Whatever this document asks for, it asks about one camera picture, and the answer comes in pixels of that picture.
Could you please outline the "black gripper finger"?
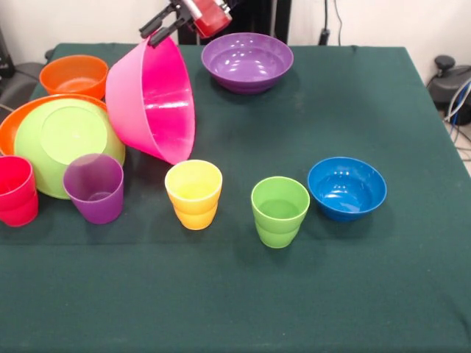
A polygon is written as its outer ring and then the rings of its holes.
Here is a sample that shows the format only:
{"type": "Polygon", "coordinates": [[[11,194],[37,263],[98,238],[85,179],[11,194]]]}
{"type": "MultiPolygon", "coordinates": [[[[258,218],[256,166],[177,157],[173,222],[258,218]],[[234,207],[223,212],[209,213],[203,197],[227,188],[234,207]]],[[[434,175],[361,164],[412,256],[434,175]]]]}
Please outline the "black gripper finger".
{"type": "Polygon", "coordinates": [[[161,42],[163,42],[166,38],[168,38],[172,33],[177,31],[180,27],[185,25],[184,21],[178,20],[172,23],[170,26],[161,26],[158,30],[152,33],[149,36],[148,45],[149,46],[157,46],[161,42]]]}
{"type": "Polygon", "coordinates": [[[161,28],[163,25],[163,20],[170,15],[175,13],[179,8],[179,4],[167,4],[163,10],[161,10],[157,15],[151,18],[146,24],[144,24],[140,29],[140,35],[142,38],[149,37],[156,30],[161,28]]]}

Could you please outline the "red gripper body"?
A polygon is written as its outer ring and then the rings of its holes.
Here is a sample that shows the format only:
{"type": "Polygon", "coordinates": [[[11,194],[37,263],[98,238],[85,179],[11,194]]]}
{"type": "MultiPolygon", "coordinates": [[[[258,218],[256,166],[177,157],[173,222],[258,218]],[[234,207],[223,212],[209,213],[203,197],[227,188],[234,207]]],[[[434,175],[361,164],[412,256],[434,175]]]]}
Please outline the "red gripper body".
{"type": "Polygon", "coordinates": [[[195,0],[198,12],[194,16],[194,26],[201,38],[211,38],[232,21],[230,7],[222,0],[195,0]]]}

